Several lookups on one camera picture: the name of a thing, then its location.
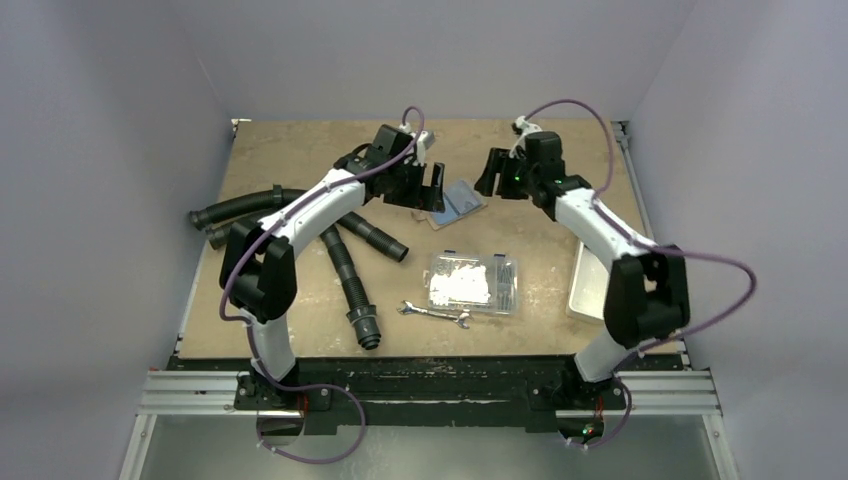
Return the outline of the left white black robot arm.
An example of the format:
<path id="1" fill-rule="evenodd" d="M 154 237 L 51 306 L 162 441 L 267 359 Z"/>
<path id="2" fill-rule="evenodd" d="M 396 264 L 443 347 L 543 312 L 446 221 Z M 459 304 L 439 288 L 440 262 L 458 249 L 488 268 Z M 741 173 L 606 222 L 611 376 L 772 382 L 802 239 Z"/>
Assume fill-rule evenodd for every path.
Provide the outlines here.
<path id="1" fill-rule="evenodd" d="M 374 198 L 408 209 L 444 209 L 444 166 L 424 178 L 433 133 L 382 125 L 374 139 L 339 158 L 316 185 L 262 219 L 239 221 L 230 230 L 219 283 L 219 314 L 240 321 L 248 332 L 253 368 L 264 378 L 259 395 L 272 408 L 297 399 L 298 382 L 287 312 L 298 291 L 296 260 L 343 216 Z"/>

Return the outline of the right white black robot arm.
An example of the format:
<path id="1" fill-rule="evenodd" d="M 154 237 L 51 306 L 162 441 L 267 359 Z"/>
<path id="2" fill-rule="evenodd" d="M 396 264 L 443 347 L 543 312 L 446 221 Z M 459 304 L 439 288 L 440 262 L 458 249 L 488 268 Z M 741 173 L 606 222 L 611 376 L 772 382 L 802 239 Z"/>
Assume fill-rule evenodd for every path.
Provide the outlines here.
<path id="1" fill-rule="evenodd" d="M 689 323 L 689 295 L 679 249 L 661 247 L 621 224 L 588 181 L 567 174 L 562 155 L 558 134 L 527 133 L 511 149 L 490 150 L 474 188 L 485 197 L 531 200 L 606 269 L 604 327 L 574 354 L 561 381 L 564 399 L 584 407 L 638 347 L 666 339 Z"/>

